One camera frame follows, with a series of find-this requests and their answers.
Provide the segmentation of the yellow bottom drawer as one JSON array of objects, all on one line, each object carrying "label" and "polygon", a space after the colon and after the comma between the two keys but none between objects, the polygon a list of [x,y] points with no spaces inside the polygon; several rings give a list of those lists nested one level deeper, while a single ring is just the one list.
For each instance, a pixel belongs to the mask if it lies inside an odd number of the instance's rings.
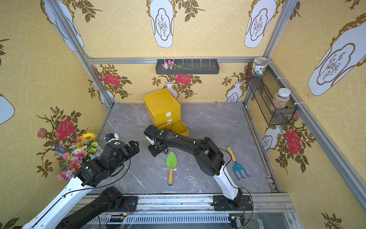
[{"label": "yellow bottom drawer", "polygon": [[182,120],[178,120],[172,123],[168,123],[168,125],[165,127],[167,129],[171,129],[175,133],[183,136],[189,136],[189,130],[185,126],[185,124],[182,122]]}]

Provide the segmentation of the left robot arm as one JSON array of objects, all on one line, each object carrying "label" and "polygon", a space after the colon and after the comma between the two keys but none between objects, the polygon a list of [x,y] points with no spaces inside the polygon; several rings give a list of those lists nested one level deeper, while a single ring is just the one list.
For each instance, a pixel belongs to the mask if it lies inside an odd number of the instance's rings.
[{"label": "left robot arm", "polygon": [[119,209],[123,204],[122,194],[111,185],[104,185],[102,197],[93,206],[83,207],[69,215],[72,208],[91,190],[98,189],[100,183],[111,177],[124,162],[140,152],[139,143],[125,144],[115,138],[110,139],[100,156],[82,164],[71,177],[67,186],[35,218],[26,223],[24,229],[79,229],[101,213],[109,209]]}]

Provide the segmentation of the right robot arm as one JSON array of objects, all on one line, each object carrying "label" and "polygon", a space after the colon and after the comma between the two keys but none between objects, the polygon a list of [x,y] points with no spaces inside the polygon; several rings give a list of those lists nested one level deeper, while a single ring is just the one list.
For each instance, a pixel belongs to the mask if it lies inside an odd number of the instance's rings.
[{"label": "right robot arm", "polygon": [[159,130],[149,125],[144,135],[150,142],[148,150],[157,156],[168,148],[177,148],[194,156],[199,168],[208,176],[215,179],[222,190],[223,196],[231,209],[242,207],[243,192],[234,185],[234,181],[227,174],[224,155],[219,147],[208,137],[195,139],[180,135],[171,129]]}]

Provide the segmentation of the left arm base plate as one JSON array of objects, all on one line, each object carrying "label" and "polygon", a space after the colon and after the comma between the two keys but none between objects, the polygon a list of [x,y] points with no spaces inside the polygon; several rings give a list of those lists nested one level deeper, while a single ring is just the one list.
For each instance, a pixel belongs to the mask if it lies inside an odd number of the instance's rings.
[{"label": "left arm base plate", "polygon": [[121,212],[135,212],[137,208],[137,203],[137,196],[123,196],[117,199],[113,209]]}]

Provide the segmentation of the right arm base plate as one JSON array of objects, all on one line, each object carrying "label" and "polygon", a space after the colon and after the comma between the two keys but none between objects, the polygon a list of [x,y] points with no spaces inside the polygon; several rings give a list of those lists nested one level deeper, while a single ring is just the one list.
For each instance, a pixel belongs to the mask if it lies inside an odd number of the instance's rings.
[{"label": "right arm base plate", "polygon": [[213,202],[211,206],[215,211],[252,211],[253,202],[248,195],[236,197],[234,200],[230,200],[225,196],[213,196]]}]

